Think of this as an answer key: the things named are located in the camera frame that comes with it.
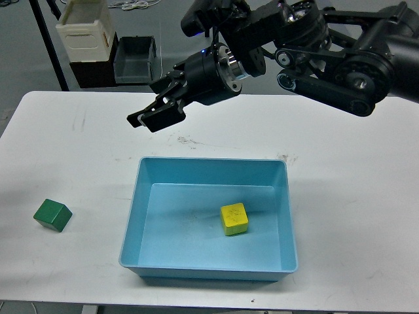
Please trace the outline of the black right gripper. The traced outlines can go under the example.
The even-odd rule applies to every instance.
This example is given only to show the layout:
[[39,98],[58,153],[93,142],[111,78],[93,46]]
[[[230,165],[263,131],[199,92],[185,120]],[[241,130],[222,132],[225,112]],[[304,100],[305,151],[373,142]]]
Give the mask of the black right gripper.
[[157,96],[145,109],[129,114],[126,119],[132,127],[143,126],[154,133],[184,121],[184,107],[189,103],[213,105],[242,91],[244,70],[223,43],[207,47],[173,68],[150,84],[155,94],[173,97]]

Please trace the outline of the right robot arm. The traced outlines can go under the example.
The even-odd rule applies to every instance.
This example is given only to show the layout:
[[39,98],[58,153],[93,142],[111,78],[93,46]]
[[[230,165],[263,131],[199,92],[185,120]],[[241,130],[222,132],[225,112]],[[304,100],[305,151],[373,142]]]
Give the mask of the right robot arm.
[[418,101],[418,14],[405,2],[378,12],[319,9],[314,1],[195,1],[181,21],[186,36],[212,32],[209,47],[151,84],[155,100],[128,116],[152,132],[185,119],[193,102],[240,94],[242,79],[281,67],[278,84],[356,116],[392,94]]

